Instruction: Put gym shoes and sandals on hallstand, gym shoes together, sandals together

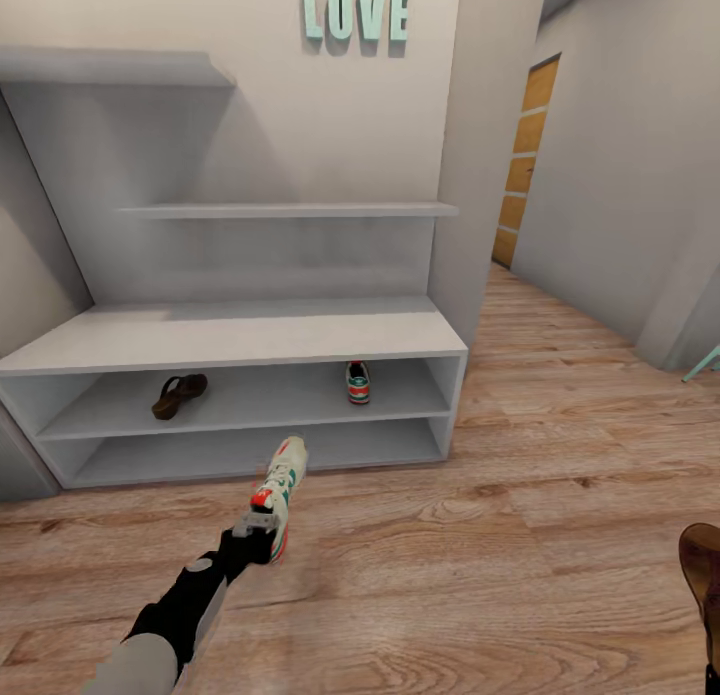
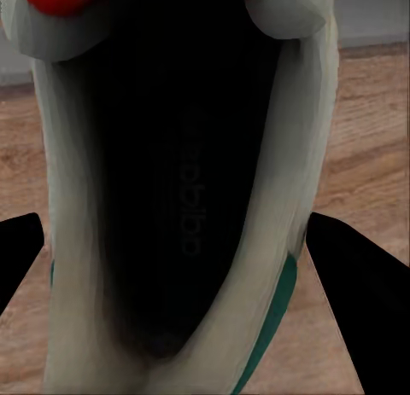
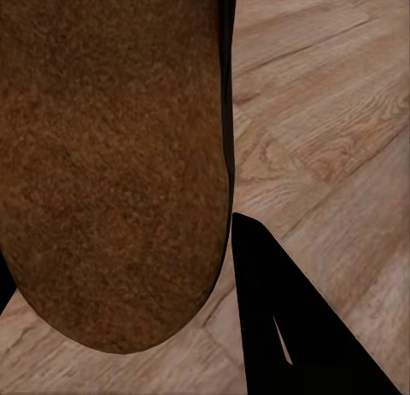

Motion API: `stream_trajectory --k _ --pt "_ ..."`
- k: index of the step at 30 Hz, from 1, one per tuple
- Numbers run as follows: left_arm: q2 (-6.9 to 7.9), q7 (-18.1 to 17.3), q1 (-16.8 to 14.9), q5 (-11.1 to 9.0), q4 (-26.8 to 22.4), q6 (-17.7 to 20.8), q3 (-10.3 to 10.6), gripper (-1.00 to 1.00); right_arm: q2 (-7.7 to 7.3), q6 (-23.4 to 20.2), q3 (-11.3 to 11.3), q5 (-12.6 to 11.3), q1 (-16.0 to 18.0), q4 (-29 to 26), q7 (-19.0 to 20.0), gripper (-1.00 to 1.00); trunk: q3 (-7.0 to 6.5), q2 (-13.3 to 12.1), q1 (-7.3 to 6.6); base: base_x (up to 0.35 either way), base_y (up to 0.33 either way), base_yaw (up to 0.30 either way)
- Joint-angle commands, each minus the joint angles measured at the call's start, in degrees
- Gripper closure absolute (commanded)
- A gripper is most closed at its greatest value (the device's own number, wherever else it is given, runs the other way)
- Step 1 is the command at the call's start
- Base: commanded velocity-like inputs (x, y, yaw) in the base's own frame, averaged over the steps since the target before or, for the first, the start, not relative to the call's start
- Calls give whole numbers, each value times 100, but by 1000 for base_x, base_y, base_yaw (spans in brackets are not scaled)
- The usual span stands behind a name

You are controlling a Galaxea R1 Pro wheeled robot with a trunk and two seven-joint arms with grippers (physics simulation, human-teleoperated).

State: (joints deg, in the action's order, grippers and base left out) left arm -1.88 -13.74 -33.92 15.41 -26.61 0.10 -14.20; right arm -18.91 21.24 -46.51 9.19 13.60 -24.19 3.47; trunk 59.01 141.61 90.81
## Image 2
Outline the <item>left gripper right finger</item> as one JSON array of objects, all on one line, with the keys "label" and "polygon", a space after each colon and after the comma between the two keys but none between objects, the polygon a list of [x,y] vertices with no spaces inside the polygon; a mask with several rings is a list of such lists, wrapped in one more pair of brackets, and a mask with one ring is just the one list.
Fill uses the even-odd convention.
[{"label": "left gripper right finger", "polygon": [[365,395],[410,395],[410,268],[321,213],[305,241]]}]

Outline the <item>gym shoe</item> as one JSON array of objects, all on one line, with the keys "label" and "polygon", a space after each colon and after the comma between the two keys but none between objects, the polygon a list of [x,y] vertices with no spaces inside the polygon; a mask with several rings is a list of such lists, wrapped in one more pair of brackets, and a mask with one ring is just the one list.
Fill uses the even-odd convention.
[{"label": "gym shoe", "polygon": [[296,285],[335,0],[0,0],[52,234],[43,395],[239,395]]}]

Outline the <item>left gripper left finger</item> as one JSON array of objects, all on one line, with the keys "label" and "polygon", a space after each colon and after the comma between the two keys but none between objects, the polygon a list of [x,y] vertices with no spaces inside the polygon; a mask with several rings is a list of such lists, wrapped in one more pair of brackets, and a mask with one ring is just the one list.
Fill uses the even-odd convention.
[{"label": "left gripper left finger", "polygon": [[43,246],[36,212],[0,222],[0,315]]}]

